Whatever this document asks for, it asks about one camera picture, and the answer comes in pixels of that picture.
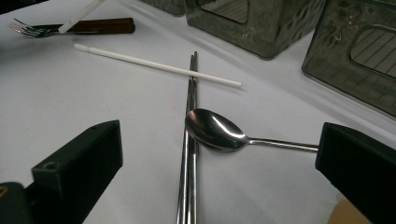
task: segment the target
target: translucent container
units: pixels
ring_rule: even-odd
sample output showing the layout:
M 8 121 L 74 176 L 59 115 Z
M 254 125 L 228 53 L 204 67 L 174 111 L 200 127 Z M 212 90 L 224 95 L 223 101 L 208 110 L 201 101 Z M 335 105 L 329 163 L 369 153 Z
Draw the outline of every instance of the translucent container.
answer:
M 263 59 L 311 32 L 324 0 L 185 0 L 190 26 Z
M 328 0 L 303 70 L 395 118 L 396 1 Z
M 182 16 L 186 13 L 184 0 L 140 0 L 144 3 L 157 7 L 174 16 Z

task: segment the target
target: fork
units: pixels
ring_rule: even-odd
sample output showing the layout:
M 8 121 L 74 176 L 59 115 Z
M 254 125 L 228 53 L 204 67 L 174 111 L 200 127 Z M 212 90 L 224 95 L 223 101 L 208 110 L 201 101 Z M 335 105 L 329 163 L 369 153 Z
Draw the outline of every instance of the fork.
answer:
M 8 27 L 22 35 L 32 38 L 42 38 L 59 34 L 58 28 L 61 24 L 30 26 L 14 19 Z M 132 18 L 79 21 L 66 32 L 74 35 L 109 35 L 109 34 L 131 34 L 134 32 L 134 20 Z

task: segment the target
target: spoon handle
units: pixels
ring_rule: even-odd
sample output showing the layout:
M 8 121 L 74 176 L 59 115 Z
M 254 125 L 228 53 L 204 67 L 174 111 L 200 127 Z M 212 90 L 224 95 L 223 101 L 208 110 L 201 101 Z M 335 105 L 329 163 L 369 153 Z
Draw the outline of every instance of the spoon handle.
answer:
M 251 145 L 262 145 L 268 147 L 283 147 L 291 150 L 305 151 L 305 152 L 318 152 L 318 146 L 303 144 L 303 143 L 293 143 L 278 141 L 272 139 L 262 139 L 262 138 L 250 138 L 248 142 Z

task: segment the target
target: white tabletop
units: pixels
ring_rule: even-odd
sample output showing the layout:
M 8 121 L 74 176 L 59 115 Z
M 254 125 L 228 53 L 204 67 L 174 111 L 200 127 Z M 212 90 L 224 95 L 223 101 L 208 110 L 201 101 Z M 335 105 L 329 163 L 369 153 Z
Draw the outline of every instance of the white tabletop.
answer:
M 395 120 L 306 77 L 312 33 L 271 61 L 137 0 L 107 0 L 85 20 L 132 17 L 132 35 L 31 39 L 7 25 L 63 23 L 91 0 L 49 0 L 0 15 L 0 182 L 32 183 L 30 169 L 94 124 L 119 119 L 124 165 L 85 223 L 176 223 L 188 78 L 75 50 L 74 44 L 243 83 L 200 80 L 198 106 L 247 135 L 318 144 L 324 122 L 396 147 Z M 199 222 L 327 223 L 339 193 L 316 155 L 249 146 L 200 148 Z

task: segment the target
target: wooden handle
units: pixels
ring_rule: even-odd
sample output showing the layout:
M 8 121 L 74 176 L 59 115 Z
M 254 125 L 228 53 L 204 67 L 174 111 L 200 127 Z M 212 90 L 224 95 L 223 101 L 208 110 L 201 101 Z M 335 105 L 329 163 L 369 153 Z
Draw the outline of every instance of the wooden handle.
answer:
M 135 30 L 132 18 L 79 21 L 69 32 L 76 35 L 132 34 Z

